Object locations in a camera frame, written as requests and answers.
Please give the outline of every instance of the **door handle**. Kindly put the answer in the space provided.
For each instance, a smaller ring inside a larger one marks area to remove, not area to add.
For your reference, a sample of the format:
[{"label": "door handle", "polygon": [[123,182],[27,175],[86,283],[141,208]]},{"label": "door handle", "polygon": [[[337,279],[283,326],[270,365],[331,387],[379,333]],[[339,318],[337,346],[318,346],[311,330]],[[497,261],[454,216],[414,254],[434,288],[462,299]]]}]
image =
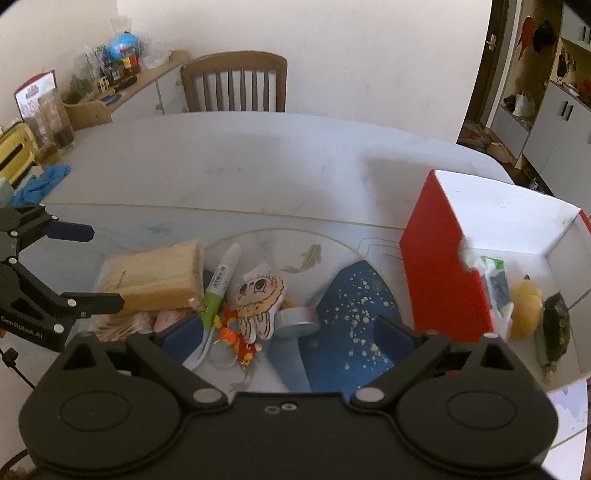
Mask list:
[{"label": "door handle", "polygon": [[485,43],[488,45],[489,50],[494,50],[496,47],[496,35],[491,33],[490,39]]}]

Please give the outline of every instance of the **wooden block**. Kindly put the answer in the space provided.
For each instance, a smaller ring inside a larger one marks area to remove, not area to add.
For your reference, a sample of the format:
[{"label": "wooden block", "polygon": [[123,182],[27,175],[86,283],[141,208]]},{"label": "wooden block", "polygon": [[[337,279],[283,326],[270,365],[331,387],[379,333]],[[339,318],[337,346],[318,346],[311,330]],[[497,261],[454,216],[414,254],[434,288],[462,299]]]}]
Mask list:
[{"label": "wooden block", "polygon": [[202,249],[186,242],[150,252],[122,255],[103,266],[97,290],[119,293],[125,301],[115,316],[190,307],[203,297]]}]

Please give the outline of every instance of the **white wall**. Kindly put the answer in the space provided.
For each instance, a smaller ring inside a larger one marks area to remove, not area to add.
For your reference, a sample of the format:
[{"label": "white wall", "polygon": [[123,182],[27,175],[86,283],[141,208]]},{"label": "white wall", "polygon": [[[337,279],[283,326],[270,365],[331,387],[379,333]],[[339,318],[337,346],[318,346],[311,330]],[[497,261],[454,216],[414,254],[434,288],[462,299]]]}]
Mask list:
[{"label": "white wall", "polygon": [[140,36],[192,57],[288,60],[286,111],[457,140],[491,0],[118,0]]},{"label": "white wall", "polygon": [[74,59],[112,38],[116,0],[20,0],[0,17],[0,125],[19,118],[14,91],[39,72],[55,69],[61,91]]}]

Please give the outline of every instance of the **keychain ring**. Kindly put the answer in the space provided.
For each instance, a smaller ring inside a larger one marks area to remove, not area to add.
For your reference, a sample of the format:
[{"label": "keychain ring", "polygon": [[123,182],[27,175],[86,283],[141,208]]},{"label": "keychain ring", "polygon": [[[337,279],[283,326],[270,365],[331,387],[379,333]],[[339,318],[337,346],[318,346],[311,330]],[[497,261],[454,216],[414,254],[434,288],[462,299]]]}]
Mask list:
[{"label": "keychain ring", "polygon": [[232,349],[232,352],[234,352],[234,347],[227,343],[227,341],[225,341],[224,339],[219,338],[218,340],[216,340],[215,342],[212,343],[210,349],[209,349],[209,353],[208,353],[208,359],[210,361],[210,363],[215,367],[215,368],[219,368],[222,370],[227,370],[229,368],[232,368],[234,365],[236,365],[236,362],[238,361],[238,354],[236,352],[234,352],[234,358],[232,359],[231,363],[223,363],[220,361],[216,361],[213,357],[212,357],[212,353],[213,351],[216,349],[216,345],[220,344],[220,342],[223,342],[223,344],[219,345],[217,347],[217,350],[220,349],[220,347],[225,346],[227,349]]}]

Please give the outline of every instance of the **yellow plush toy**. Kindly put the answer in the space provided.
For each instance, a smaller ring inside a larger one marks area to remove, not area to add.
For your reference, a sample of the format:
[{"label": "yellow plush toy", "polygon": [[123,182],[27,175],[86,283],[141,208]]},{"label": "yellow plush toy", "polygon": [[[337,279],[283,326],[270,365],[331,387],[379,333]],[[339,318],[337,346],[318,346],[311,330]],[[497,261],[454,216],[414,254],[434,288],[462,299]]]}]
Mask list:
[{"label": "yellow plush toy", "polygon": [[511,287],[509,293],[514,305],[509,338],[519,339],[532,335],[538,328],[544,311],[542,291],[526,275],[517,285]]}]

